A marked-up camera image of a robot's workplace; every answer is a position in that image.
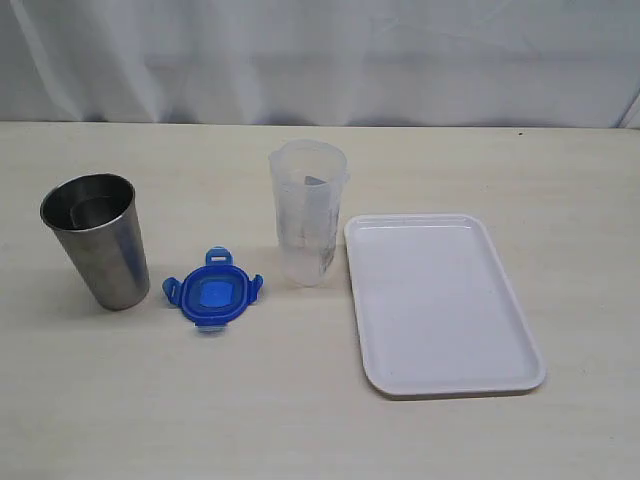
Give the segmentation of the clear plastic tall container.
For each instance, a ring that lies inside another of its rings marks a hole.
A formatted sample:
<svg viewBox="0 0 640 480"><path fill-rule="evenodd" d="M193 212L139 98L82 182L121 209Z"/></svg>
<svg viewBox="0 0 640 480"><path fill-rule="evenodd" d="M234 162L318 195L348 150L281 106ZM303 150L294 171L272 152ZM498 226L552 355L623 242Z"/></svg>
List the clear plastic tall container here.
<svg viewBox="0 0 640 480"><path fill-rule="evenodd" d="M316 286L335 255L347 158L328 143L293 140L269 155L269 166L284 275Z"/></svg>

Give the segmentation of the white backdrop curtain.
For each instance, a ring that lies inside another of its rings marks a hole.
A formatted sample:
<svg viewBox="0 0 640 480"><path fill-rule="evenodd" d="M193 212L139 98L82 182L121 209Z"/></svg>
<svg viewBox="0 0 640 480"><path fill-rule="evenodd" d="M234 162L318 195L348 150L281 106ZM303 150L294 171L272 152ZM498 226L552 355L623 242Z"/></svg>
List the white backdrop curtain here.
<svg viewBox="0 0 640 480"><path fill-rule="evenodd" d="M5 120L639 124L635 1L5 1Z"/></svg>

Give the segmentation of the white rectangular plastic tray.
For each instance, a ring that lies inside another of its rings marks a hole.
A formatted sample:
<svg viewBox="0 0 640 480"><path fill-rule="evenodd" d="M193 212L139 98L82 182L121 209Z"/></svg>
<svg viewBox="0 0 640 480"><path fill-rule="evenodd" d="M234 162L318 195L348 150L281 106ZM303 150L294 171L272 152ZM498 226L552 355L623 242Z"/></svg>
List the white rectangular plastic tray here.
<svg viewBox="0 0 640 480"><path fill-rule="evenodd" d="M546 367L485 226L378 214L344 227L363 370L391 398L522 394Z"/></svg>

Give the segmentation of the blue plastic container lid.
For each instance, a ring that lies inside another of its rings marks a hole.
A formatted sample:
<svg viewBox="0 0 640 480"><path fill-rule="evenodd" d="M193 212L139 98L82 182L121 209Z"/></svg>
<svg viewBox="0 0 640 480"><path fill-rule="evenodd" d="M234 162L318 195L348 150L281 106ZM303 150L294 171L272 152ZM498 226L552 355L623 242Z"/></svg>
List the blue plastic container lid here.
<svg viewBox="0 0 640 480"><path fill-rule="evenodd" d="M225 330L256 302L263 284L261 275L250 278L234 264L229 250L215 246L206 253L203 266L183 281L174 277L165 279L162 290L168 302L198 331L210 334Z"/></svg>

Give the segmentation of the stainless steel cup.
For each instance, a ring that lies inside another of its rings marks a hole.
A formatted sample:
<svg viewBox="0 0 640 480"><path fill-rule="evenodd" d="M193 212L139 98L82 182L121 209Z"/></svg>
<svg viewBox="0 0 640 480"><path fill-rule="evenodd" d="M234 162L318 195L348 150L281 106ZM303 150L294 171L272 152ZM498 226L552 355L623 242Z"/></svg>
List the stainless steel cup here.
<svg viewBox="0 0 640 480"><path fill-rule="evenodd" d="M150 278L129 180L112 173L70 179L44 197L40 217L102 307L125 310L146 297Z"/></svg>

